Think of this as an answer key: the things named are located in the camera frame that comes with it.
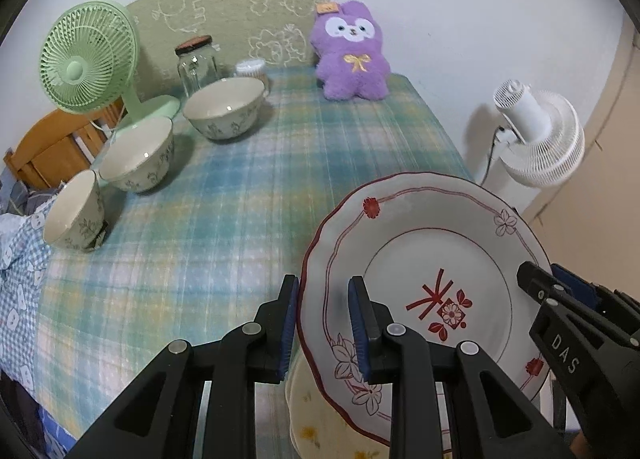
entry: jar lid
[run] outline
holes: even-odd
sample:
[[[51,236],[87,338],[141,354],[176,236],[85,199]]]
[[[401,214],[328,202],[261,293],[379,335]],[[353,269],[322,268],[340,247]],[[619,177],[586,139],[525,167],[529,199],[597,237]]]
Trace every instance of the jar lid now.
[[[205,45],[211,44],[211,41],[212,41],[211,35],[209,34],[206,34],[203,36],[196,36],[178,45],[178,47],[175,48],[175,53],[178,56],[180,56],[181,54],[190,53],[191,51],[200,49]]]

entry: tag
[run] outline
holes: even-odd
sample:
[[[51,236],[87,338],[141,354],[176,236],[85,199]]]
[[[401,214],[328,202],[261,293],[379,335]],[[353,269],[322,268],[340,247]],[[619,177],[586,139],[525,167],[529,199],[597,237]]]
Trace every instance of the tag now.
[[[320,4],[316,4],[316,11],[318,14],[339,13],[340,7],[337,2],[321,2]]]

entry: beige wall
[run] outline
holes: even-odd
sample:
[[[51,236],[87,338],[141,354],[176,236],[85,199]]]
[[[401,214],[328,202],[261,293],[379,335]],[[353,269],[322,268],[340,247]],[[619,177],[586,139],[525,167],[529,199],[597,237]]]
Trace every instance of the beige wall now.
[[[638,36],[629,51],[622,85],[591,150],[531,226],[552,262],[640,298]]]

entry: plush toy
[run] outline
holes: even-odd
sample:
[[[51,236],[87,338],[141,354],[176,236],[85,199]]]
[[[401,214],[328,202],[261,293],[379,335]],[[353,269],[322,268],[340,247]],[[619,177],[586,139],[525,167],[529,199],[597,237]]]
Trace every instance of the plush toy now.
[[[318,14],[310,41],[320,57],[316,75],[324,82],[325,98],[381,100],[388,94],[382,31],[362,2],[351,0],[335,6],[335,12]]]

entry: plaid tablecloth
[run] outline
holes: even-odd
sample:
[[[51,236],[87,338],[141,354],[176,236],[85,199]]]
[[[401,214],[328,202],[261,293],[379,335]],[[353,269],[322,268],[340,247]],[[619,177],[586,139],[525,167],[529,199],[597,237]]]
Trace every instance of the plaid tablecloth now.
[[[137,196],[105,189],[112,231],[92,254],[55,250],[42,286],[36,399],[79,437],[171,340],[213,341],[300,275],[322,219],[399,171],[468,177],[411,83],[383,102],[328,102],[312,68],[275,71],[258,125],[231,142],[175,121],[175,161]],[[257,389],[262,458],[294,457],[284,386]]]

